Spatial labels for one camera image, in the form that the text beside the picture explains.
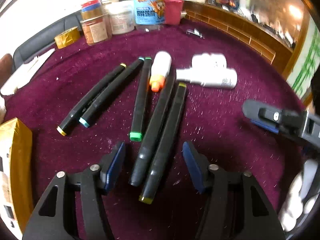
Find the blue gripper pad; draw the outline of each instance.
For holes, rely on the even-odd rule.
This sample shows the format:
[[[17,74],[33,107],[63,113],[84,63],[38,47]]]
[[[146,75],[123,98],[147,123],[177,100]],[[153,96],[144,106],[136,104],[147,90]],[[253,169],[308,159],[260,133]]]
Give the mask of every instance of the blue gripper pad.
[[[184,142],[182,146],[182,155],[188,167],[188,171],[190,173],[193,186],[200,193],[203,193],[206,189],[204,185],[204,179],[205,179],[203,176],[204,171],[203,169],[201,169],[201,167],[199,166],[196,160],[198,159],[197,157],[200,157],[200,156],[195,156],[194,154],[199,155],[198,152],[195,150],[194,146],[192,145],[192,143]]]
[[[118,151],[116,152],[111,165],[106,173],[106,185],[104,187],[106,192],[109,192],[116,185],[116,181],[121,172],[121,168],[125,157],[125,144],[122,142]]]
[[[270,127],[270,126],[267,125],[267,123],[257,122],[257,121],[252,120],[252,119],[251,119],[250,121],[251,121],[253,124],[258,125],[259,127],[263,128],[263,129],[266,129],[266,130],[268,130],[268,131],[270,131],[270,132],[273,132],[273,133],[275,133],[275,134],[278,134],[278,133],[279,133],[279,129],[274,128],[274,127]]]

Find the glue bottle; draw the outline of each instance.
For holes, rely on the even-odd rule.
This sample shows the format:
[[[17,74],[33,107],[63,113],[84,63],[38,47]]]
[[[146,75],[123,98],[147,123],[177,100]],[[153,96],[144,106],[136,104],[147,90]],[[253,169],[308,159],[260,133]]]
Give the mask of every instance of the glue bottle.
[[[166,51],[159,51],[151,67],[150,86],[153,92],[158,92],[164,86],[164,81],[170,72],[171,56]]]

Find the white paper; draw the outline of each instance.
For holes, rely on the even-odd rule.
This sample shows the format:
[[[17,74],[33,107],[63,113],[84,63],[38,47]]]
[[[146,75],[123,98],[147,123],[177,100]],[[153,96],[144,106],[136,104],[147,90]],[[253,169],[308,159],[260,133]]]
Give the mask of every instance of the white paper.
[[[22,64],[2,86],[0,92],[4,96],[13,95],[18,89],[18,83],[21,78],[25,77],[27,72],[38,61],[38,57],[35,57],[32,61],[26,64]]]
[[[6,112],[4,99],[0,96],[0,124],[2,124]]]
[[[31,62],[21,65],[2,86],[1,94],[4,96],[13,95],[19,88],[28,84],[54,51],[55,49],[50,49],[43,55],[35,57]]]
[[[36,72],[40,69],[40,67],[46,62],[46,60],[51,56],[51,54],[55,51],[55,49],[50,49],[43,55],[38,58],[38,61],[29,69],[26,75],[19,80],[17,84],[18,88],[22,88],[26,84],[28,84],[31,78],[36,74]]]

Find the black marker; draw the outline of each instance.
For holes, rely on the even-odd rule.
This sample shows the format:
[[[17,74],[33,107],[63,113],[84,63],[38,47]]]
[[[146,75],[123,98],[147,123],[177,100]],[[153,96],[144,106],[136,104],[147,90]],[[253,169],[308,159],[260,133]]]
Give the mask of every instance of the black marker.
[[[149,168],[150,162],[155,152],[156,143],[160,136],[161,127],[164,123],[165,114],[170,101],[170,95],[174,85],[175,76],[170,75],[164,88],[160,93],[155,110],[153,111],[149,122],[146,134],[142,140],[141,147],[138,152],[138,157],[134,163],[129,184],[139,186]]]
[[[152,160],[147,180],[144,184],[139,200],[151,204],[158,190],[161,178],[167,165],[169,154],[177,134],[186,96],[186,84],[179,83],[176,95],[165,124],[158,149]]]
[[[134,103],[132,125],[130,131],[130,140],[135,142],[142,141],[142,129],[144,112],[147,104],[147,96],[149,91],[149,80],[151,73],[151,57],[145,57],[141,71],[140,83],[137,91],[136,102]]]
[[[95,98],[103,91],[104,88],[126,68],[124,63],[121,63],[113,71],[105,75],[70,111],[67,117],[57,127],[59,133],[63,136],[69,132],[71,124],[74,120],[78,120],[81,114],[88,109]]]
[[[134,72],[136,68],[142,65],[144,61],[143,57],[139,57],[134,61],[130,66],[128,66],[121,74],[119,74],[103,91],[102,93],[94,100],[94,102],[89,106],[89,108],[84,112],[82,117],[79,119],[79,122],[86,128],[88,128],[89,121],[94,115],[94,113],[99,109],[102,103],[110,97],[115,90],[122,85],[127,77]]]

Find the purple carpet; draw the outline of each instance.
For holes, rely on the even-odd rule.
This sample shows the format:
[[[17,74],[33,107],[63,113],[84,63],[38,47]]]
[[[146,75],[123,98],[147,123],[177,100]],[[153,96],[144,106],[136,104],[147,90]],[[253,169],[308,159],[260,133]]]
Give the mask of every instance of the purple carpet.
[[[194,27],[205,40],[185,34],[186,29]],[[153,204],[146,205],[138,201],[141,188],[128,184],[140,145],[128,138],[138,77],[92,127],[78,125],[66,137],[56,128],[83,95],[120,62],[129,64],[138,56],[154,57],[159,50],[171,54],[173,69],[189,67],[194,54],[223,53],[228,67],[237,71],[238,83],[233,90],[188,85],[185,112],[172,151],[174,157]],[[150,112],[157,98],[155,94]],[[133,31],[94,46],[88,46],[82,37],[67,48],[57,49],[28,85],[5,99],[6,120],[18,117],[33,132],[35,202],[58,171],[82,171],[124,140],[127,156],[123,171],[115,189],[104,198],[115,238],[188,240],[194,238],[207,196],[193,188],[181,154],[184,141],[192,141],[211,163],[227,171],[251,170],[276,210],[300,168],[299,149],[294,143],[252,125],[243,116],[241,107],[248,98],[280,108],[303,107],[260,55],[216,29],[186,20],[160,32]],[[77,216],[80,236],[85,238],[79,205]]]

